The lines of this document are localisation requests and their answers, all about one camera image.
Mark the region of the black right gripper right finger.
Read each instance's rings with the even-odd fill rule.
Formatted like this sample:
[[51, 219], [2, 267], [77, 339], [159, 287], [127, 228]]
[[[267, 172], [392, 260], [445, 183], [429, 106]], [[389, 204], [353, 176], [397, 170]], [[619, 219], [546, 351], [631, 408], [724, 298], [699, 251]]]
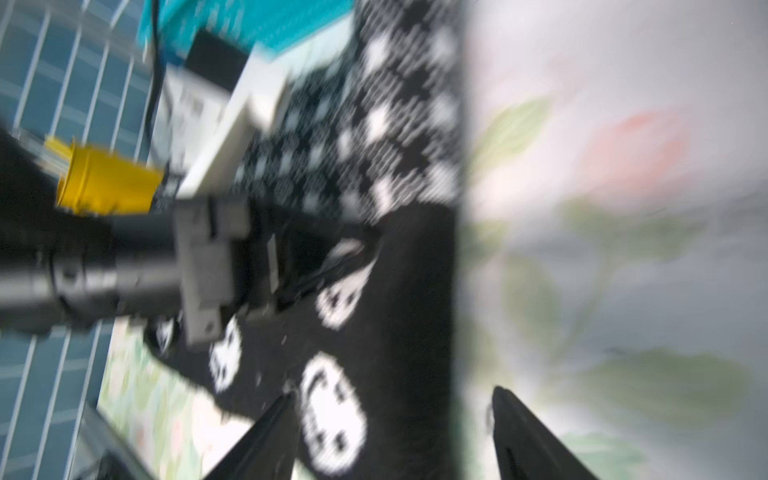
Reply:
[[491, 406], [502, 480], [597, 479], [512, 391], [496, 386]]

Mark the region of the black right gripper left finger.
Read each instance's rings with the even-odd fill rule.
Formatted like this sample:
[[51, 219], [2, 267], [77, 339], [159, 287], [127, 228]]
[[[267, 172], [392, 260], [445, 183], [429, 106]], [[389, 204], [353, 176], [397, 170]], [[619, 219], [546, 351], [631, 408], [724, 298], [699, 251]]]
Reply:
[[290, 480], [298, 443], [296, 395], [281, 395], [204, 480]]

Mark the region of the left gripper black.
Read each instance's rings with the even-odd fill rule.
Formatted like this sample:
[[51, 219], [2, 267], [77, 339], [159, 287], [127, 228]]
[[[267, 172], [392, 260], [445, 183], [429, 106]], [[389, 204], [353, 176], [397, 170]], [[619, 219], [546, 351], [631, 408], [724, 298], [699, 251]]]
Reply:
[[315, 217], [247, 196], [179, 201], [173, 212], [187, 347], [221, 340], [231, 317], [265, 321], [378, 253], [365, 224]]

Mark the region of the black white smiley scarf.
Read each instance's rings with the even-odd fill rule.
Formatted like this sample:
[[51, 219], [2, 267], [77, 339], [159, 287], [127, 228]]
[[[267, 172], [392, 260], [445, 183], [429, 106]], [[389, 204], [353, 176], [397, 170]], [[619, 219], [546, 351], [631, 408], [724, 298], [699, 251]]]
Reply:
[[299, 461], [317, 479], [452, 479], [451, 366], [461, 157], [461, 4], [359, 1], [345, 52], [300, 77], [256, 137], [239, 188], [373, 226], [362, 268], [209, 349], [144, 345], [222, 410], [259, 418], [299, 396]]

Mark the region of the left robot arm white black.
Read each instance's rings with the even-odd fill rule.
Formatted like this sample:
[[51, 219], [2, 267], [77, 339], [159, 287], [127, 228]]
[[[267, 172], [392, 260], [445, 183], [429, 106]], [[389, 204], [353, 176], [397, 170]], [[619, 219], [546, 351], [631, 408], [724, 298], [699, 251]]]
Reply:
[[379, 232], [248, 196], [180, 200], [163, 212], [75, 216], [54, 204], [32, 155], [1, 136], [1, 327], [45, 335], [136, 316], [179, 316], [191, 349], [236, 314], [267, 320], [365, 266]]

